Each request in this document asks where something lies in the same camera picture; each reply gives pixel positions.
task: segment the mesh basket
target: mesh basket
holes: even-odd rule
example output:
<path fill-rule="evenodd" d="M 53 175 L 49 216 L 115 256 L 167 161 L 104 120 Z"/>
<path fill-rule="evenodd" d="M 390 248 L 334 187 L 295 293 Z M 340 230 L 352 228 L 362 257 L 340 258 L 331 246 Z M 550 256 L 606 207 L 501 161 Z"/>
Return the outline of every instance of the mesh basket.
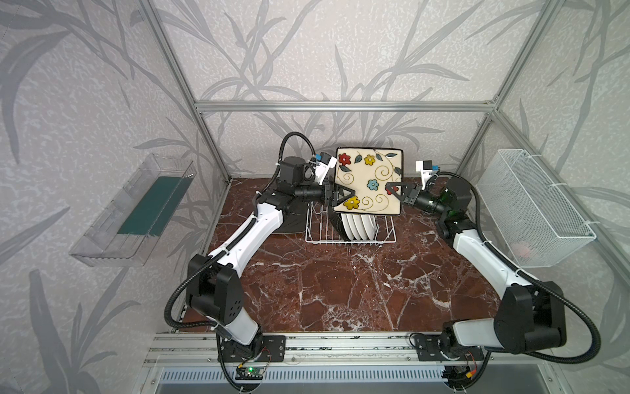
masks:
<path fill-rule="evenodd" d="M 521 267 L 550 267 L 595 233 L 527 151 L 500 149 L 477 183 Z"/>

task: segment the vent grille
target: vent grille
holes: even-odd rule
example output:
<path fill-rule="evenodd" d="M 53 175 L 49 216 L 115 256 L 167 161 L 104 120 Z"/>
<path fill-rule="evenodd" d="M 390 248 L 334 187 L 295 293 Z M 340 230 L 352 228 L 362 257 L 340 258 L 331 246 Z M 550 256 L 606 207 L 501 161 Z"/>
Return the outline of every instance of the vent grille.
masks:
<path fill-rule="evenodd" d="M 443 366 L 272 366 L 263 380 L 270 383 L 441 382 L 445 381 L 443 371 Z M 160 383 L 225 383 L 225 378 L 219 367 L 165 368 Z"/>

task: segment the white plate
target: white plate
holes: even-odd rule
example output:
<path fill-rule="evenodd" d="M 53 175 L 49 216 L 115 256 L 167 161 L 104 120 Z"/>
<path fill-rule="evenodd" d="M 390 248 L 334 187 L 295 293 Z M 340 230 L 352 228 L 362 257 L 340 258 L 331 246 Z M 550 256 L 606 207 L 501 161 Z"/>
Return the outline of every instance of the white plate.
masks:
<path fill-rule="evenodd" d="M 354 223 L 354 218 L 352 218 L 353 215 L 352 214 L 347 214 L 347 215 L 348 215 L 348 226 L 350 227 L 350 230 L 352 231 L 352 236 L 357 241 L 360 241 L 361 234 L 358 233 L 357 225 Z"/>
<path fill-rule="evenodd" d="M 374 215 L 361 215 L 361 220 L 363 221 L 363 227 L 365 228 L 367 237 L 370 240 L 374 240 L 376 238 L 376 225 L 374 223 L 376 218 Z"/>
<path fill-rule="evenodd" d="M 367 232 L 365 231 L 365 227 L 363 226 L 363 219 L 361 219 L 363 215 L 352 215 L 352 219 L 354 220 L 355 226 L 357 227 L 358 234 L 361 236 L 361 239 L 364 241 L 369 240 L 367 237 Z"/>
<path fill-rule="evenodd" d="M 341 221 L 343 222 L 343 229 L 346 231 L 346 235 L 350 241 L 354 241 L 354 234 L 352 234 L 352 230 L 350 229 L 350 225 L 348 223 L 348 214 L 341 214 Z"/>

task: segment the yellow flower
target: yellow flower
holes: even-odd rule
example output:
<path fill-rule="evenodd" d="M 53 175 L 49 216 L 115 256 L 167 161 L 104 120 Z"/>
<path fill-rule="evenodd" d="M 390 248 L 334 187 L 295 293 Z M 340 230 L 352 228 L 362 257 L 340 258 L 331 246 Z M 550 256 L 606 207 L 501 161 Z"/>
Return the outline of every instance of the yellow flower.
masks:
<path fill-rule="evenodd" d="M 343 205 L 348 208 L 348 210 L 358 209 L 358 198 L 357 196 L 352 197 L 351 199 L 346 200 Z"/>

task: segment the red flower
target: red flower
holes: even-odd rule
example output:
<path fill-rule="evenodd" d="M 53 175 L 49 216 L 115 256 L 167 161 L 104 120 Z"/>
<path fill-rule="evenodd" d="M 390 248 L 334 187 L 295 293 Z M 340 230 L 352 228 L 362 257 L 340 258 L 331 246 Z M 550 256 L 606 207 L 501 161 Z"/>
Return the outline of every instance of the red flower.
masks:
<path fill-rule="evenodd" d="M 340 163 L 342 166 L 349 165 L 349 164 L 350 164 L 350 156 L 348 156 L 348 155 L 347 155 L 347 154 L 345 154 L 345 153 L 341 153 L 341 154 L 339 155 L 339 163 Z"/>

